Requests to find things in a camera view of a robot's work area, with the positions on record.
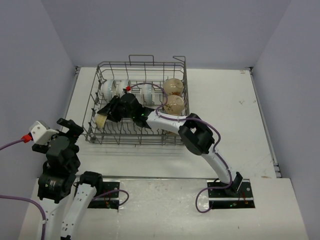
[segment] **white bowl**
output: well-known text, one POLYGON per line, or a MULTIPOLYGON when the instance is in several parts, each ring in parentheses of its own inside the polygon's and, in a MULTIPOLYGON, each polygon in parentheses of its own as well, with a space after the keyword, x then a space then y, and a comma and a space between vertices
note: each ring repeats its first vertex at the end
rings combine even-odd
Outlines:
POLYGON ((114 80, 107 80, 105 83, 101 85, 101 92, 103 97, 108 102, 116 95, 116 82, 114 80))
POLYGON ((130 80, 122 80, 117 86, 116 86, 116 94, 119 97, 122 97, 125 92, 124 89, 126 89, 126 87, 130 86, 131 87, 131 81, 130 80))
POLYGON ((155 104, 155 89, 150 84, 145 84, 140 90, 143 104, 153 105, 155 104))

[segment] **round ceramic object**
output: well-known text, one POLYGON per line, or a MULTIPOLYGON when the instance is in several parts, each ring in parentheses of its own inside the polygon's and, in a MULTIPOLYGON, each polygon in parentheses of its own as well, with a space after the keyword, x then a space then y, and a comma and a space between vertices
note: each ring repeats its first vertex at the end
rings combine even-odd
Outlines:
POLYGON ((185 108, 185 102, 180 96, 170 95, 166 105, 163 107, 167 114, 180 115, 185 108))
POLYGON ((130 80, 122 80, 117 86, 116 86, 116 94, 119 97, 122 97, 125 92, 124 89, 126 89, 126 87, 130 86, 131 87, 131 81, 130 80))
POLYGON ((143 103, 146 105, 155 104, 155 89, 150 84, 145 84, 140 90, 143 103))
POLYGON ((108 102, 116 95, 116 82, 114 80, 107 80, 104 84, 101 85, 101 92, 103 97, 108 102))
POLYGON ((163 88, 168 95, 180 96, 184 90, 184 85, 181 80, 177 78, 170 78, 164 82, 163 88))

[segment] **dish rack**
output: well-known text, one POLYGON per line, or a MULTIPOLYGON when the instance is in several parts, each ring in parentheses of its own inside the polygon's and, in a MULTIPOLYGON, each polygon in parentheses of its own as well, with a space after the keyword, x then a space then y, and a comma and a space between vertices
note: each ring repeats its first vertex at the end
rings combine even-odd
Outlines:
MULTIPOLYGON (((129 55, 129 61, 101 62, 96 68, 82 121, 85 140, 96 144, 182 145, 180 136, 162 129, 138 127, 130 118, 123 118, 120 122, 107 119, 103 129, 97 127, 94 119, 96 112, 108 103, 101 92, 101 85, 107 80, 114 80, 117 84, 123 80, 130 80, 131 86, 149 82, 163 88, 167 79, 180 79, 183 83, 180 96, 184 100, 181 116, 188 116, 190 112, 186 57, 173 56, 173 59, 159 62, 155 61, 153 55, 129 55)), ((155 109, 164 103, 163 92, 154 87, 154 99, 152 104, 147 105, 140 93, 141 88, 142 85, 133 87, 131 93, 144 106, 155 109)))

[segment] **cable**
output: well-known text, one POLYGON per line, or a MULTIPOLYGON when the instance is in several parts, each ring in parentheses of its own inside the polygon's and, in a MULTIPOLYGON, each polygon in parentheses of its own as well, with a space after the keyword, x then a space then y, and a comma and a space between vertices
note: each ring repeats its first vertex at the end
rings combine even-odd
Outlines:
POLYGON ((229 174, 229 183, 226 185, 226 186, 210 186, 210 187, 206 187, 204 189, 202 189, 198 194, 197 196, 195 197, 195 208, 196 210, 201 213, 201 214, 205 214, 207 212, 209 212, 212 208, 213 208, 213 205, 211 205, 211 207, 209 207, 207 210, 204 210, 204 211, 201 211, 199 208, 198 208, 198 199, 199 199, 199 196, 204 192, 204 191, 207 191, 207 190, 213 190, 213 189, 227 189, 229 188, 231 185, 232 185, 232 176, 231 176, 231 172, 229 170, 229 166, 228 164, 226 163, 226 161, 223 159, 223 157, 218 153, 216 152, 215 153, 219 158, 220 160, 222 161, 222 163, 225 165, 227 171, 228 171, 228 174, 229 174))
POLYGON ((246 200, 246 194, 244 191, 242 191, 242 195, 243 195, 244 204, 248 204, 248 201, 246 200))
POLYGON ((108 207, 109 202, 107 202, 107 200, 106 200, 106 195, 103 196, 103 199, 104 199, 104 202, 105 202, 106 207, 109 208, 109 207, 108 207))
POLYGON ((203 121, 201 119, 198 119, 198 118, 195 118, 195 117, 190 117, 190 118, 182 118, 182 119, 176 119, 176 118, 171 118, 171 117, 167 117, 167 116, 163 116, 161 114, 159 114, 159 109, 162 108, 164 105, 166 105, 168 103, 168 94, 166 93, 166 91, 159 85, 157 84, 154 84, 154 83, 151 83, 151 82, 141 82, 141 83, 138 83, 138 84, 135 84, 133 86, 131 86, 131 88, 135 87, 135 86, 138 86, 138 85, 144 85, 144 84, 149 84, 149 85, 152 85, 152 86, 155 86, 159 89, 162 90, 163 92, 163 95, 165 96, 165 103, 163 103, 162 105, 158 106, 156 109, 155 109, 155 114, 159 117, 159 118, 162 118, 162 119, 166 119, 166 120, 171 120, 171 121, 175 121, 175 122, 178 122, 178 121, 196 121, 196 122, 199 122, 199 123, 202 123, 202 124, 205 124, 207 125, 209 128, 211 128, 217 135, 218 135, 218 140, 216 141, 216 143, 213 145, 213 148, 212 148, 212 152, 215 153, 218 158, 222 161, 222 163, 225 165, 227 171, 228 171, 228 174, 229 174, 229 177, 230 177, 230 181, 229 183, 226 185, 226 186, 211 186, 211 187, 206 187, 204 189, 202 189, 196 196, 195 198, 195 208, 196 210, 199 212, 199 213, 202 213, 202 214, 205 214, 207 212, 209 212, 211 209, 212 209, 212 206, 209 207, 207 210, 205 211, 201 211, 199 208, 198 208, 198 199, 199 199, 199 196, 204 192, 204 191, 207 191, 207 190, 213 190, 213 189, 227 189, 229 188, 231 185, 232 185, 232 176, 231 176, 231 172, 229 170, 229 166, 228 164, 226 163, 226 161, 223 159, 223 157, 218 153, 216 152, 216 147, 217 145, 220 143, 221 141, 221 134, 219 133, 219 131, 213 127, 211 124, 209 124, 208 122, 206 121, 203 121))
POLYGON ((0 195, 0 199, 11 199, 11 200, 19 200, 19 201, 24 201, 24 202, 28 202, 31 203, 33 205, 35 205, 42 216, 42 231, 41 231, 41 240, 45 240, 45 233, 46 233, 46 214, 44 209, 41 207, 41 205, 39 203, 37 203, 36 201, 33 201, 31 199, 28 198, 24 198, 24 197, 19 197, 19 196, 6 196, 6 195, 0 195))
POLYGON ((77 188, 78 185, 79 185, 79 183, 80 183, 80 181, 76 181, 76 182, 73 184, 73 186, 74 186, 75 188, 77 188))
POLYGON ((127 196, 126 199, 122 203, 119 204, 119 206, 121 206, 121 205, 125 204, 129 200, 129 193, 127 191, 125 191, 125 190, 122 190, 122 189, 116 189, 116 190, 111 190, 111 191, 104 192, 104 193, 92 198, 92 201, 95 200, 95 199, 101 198, 101 197, 103 197, 105 195, 118 193, 118 192, 125 193, 126 196, 127 196))
POLYGON ((3 150, 3 149, 6 149, 7 147, 10 147, 12 145, 15 145, 15 144, 18 144, 18 143, 21 143, 21 142, 24 142, 24 141, 25 141, 24 139, 19 139, 17 141, 10 142, 10 143, 8 143, 6 145, 1 146, 0 147, 0 151, 3 150))
MULTIPOLYGON (((2 147, 0 147, 0 151, 7 148, 7 147, 10 147, 12 145, 15 145, 15 144, 18 144, 18 143, 21 143, 21 142, 28 142, 30 140, 27 140, 25 138, 25 136, 22 137, 22 139, 19 139, 17 141, 13 141, 13 142, 10 142, 2 147)), ((41 240, 45 240, 45 233, 46 233, 46 214, 45 214, 45 211, 44 209, 41 207, 41 205, 39 203, 37 203, 36 201, 33 201, 31 199, 28 199, 28 198, 25 198, 25 197, 19 197, 19 196, 7 196, 7 195, 0 195, 0 199, 10 199, 10 200, 19 200, 19 201, 24 201, 24 202, 28 202, 28 203, 31 203, 33 205, 35 205, 40 213, 41 213, 41 216, 42 216, 42 220, 43 220, 43 224, 42 224, 42 230, 41 230, 41 240)))

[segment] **red cap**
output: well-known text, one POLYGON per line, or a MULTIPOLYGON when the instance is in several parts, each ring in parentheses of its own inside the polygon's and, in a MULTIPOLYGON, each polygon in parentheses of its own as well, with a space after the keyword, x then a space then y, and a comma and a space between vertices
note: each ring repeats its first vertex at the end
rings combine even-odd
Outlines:
POLYGON ((30 134, 24 135, 21 139, 24 140, 23 142, 24 142, 25 144, 26 144, 27 142, 33 140, 33 139, 32 139, 32 136, 31 136, 30 134))

